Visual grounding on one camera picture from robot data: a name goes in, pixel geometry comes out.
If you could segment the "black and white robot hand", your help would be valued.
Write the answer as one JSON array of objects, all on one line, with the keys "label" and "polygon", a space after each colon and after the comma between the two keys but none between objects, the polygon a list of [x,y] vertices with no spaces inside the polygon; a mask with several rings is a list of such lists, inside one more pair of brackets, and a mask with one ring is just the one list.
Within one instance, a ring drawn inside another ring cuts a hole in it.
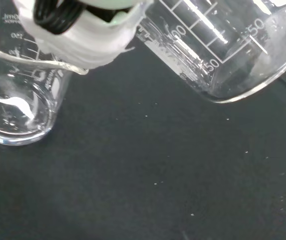
[{"label": "black and white robot hand", "polygon": [[126,52],[152,0],[15,0],[23,28],[45,54],[84,69]]}]

